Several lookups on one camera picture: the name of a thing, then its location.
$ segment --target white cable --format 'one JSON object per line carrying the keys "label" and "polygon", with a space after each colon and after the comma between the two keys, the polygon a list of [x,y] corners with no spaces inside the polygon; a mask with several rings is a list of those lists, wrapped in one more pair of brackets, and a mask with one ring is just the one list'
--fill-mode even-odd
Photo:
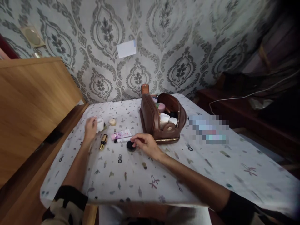
{"label": "white cable", "polygon": [[246,98],[246,97],[249,97],[250,95],[253,95],[253,94],[256,94],[256,93],[259,93],[259,92],[263,92],[263,91],[270,90],[271,88],[273,88],[273,87],[274,87],[274,86],[276,86],[277,84],[281,83],[282,81],[284,81],[284,80],[286,80],[286,79],[288,79],[288,78],[290,78],[290,77],[292,77],[292,76],[296,75],[296,74],[297,74],[299,71],[300,71],[300,69],[299,69],[299,70],[297,70],[297,71],[296,71],[295,73],[293,73],[292,75],[290,75],[290,76],[288,76],[288,77],[286,77],[286,78],[282,79],[281,81],[278,81],[276,84],[272,85],[271,87],[269,87],[269,88],[267,88],[267,89],[265,89],[265,90],[257,91],[257,92],[254,92],[254,93],[252,93],[252,94],[246,95],[246,96],[244,96],[244,97],[237,97],[237,98],[225,98],[225,99],[219,99],[219,100],[215,100],[215,101],[213,101],[213,102],[209,103],[209,108],[210,108],[210,111],[211,111],[211,112],[214,114],[214,112],[213,112],[213,110],[212,110],[212,107],[211,107],[211,104],[212,104],[212,103],[214,103],[214,102],[223,101],[223,100],[231,100],[231,99],[240,99],[240,98]]}

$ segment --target toiletry bag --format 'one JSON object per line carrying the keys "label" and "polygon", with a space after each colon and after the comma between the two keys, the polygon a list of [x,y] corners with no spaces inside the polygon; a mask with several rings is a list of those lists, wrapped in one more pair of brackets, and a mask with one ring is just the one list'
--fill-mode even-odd
{"label": "toiletry bag", "polygon": [[140,108],[143,131],[151,134],[157,144],[175,143],[180,139],[180,132],[186,123],[187,114],[178,99],[170,94],[160,94],[157,102],[165,104],[171,112],[177,113],[177,124],[168,123],[163,130],[160,130],[161,120],[158,108],[149,94],[143,94]]}

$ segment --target wooden cabinet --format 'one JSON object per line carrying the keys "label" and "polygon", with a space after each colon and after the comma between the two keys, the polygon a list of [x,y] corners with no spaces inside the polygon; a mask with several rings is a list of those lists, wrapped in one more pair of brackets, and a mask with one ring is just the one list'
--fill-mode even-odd
{"label": "wooden cabinet", "polygon": [[59,57],[0,60],[0,188],[81,99]]}

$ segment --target damask wallpaper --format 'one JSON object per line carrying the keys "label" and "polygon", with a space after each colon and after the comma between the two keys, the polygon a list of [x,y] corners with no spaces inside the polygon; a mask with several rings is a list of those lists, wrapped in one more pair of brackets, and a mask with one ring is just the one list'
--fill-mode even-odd
{"label": "damask wallpaper", "polygon": [[[182,93],[238,69],[270,26],[276,0],[0,0],[0,33],[21,58],[60,56],[90,103]],[[33,49],[20,27],[34,26]],[[116,45],[136,40],[119,59]]]}

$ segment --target white tablecloth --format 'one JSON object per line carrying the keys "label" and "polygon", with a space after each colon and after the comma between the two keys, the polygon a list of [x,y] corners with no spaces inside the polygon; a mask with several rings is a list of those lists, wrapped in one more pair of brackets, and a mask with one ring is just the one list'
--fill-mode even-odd
{"label": "white tablecloth", "polygon": [[[182,94],[174,94],[187,115],[200,115],[207,124],[213,118]],[[174,175],[141,150],[130,153],[126,143],[114,143],[110,135],[130,129],[132,135],[143,132],[139,116],[141,99],[90,105],[57,154],[41,187],[40,198],[48,207],[62,184],[80,148],[86,119],[98,116],[107,129],[97,134],[92,146],[83,193],[94,204],[126,201],[198,205],[200,201]],[[108,121],[115,118],[116,126]],[[101,135],[108,135],[99,151]],[[300,182],[252,144],[231,129],[226,130],[228,144],[206,144],[193,126],[186,126],[175,144],[160,145],[169,156],[262,208],[293,214]]]}

